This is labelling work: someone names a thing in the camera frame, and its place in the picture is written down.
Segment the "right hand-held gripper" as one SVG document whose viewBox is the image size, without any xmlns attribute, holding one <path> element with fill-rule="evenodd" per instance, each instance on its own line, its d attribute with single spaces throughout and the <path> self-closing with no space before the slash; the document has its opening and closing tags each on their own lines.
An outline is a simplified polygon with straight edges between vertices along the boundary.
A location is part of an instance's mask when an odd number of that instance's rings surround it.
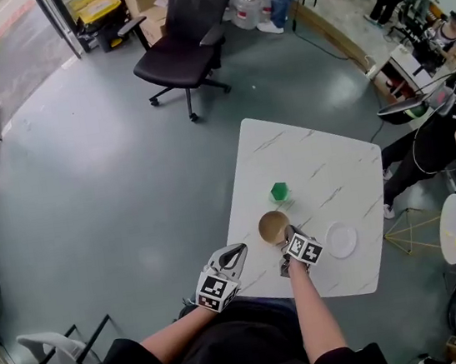
<svg viewBox="0 0 456 364">
<path fill-rule="evenodd" d="M 281 243 L 282 258 L 279 262 L 279 274 L 281 277 L 289 277 L 288 269 L 291 261 L 301 262 L 307 270 L 315 266 L 322 256 L 323 246 L 312 237 L 306 237 L 298 232 L 293 225 L 284 229 Z"/>
</svg>

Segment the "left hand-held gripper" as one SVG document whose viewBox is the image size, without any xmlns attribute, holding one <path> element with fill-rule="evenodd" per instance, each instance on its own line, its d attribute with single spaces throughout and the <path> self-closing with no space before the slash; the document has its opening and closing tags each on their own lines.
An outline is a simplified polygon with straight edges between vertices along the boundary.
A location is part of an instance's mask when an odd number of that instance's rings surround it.
<svg viewBox="0 0 456 364">
<path fill-rule="evenodd" d="M 200 272 L 195 304 L 212 312 L 222 312 L 240 291 L 239 278 L 247 255 L 248 247 L 245 243 L 216 250 Z"/>
</svg>

